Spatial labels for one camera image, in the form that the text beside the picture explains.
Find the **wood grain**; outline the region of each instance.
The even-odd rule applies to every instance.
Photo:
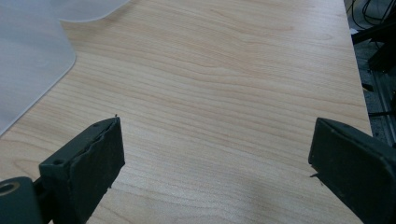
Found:
[[[370,133],[342,1],[136,0],[63,23],[77,61],[0,138],[0,178],[121,118],[90,223],[359,223],[307,162],[317,117]]]

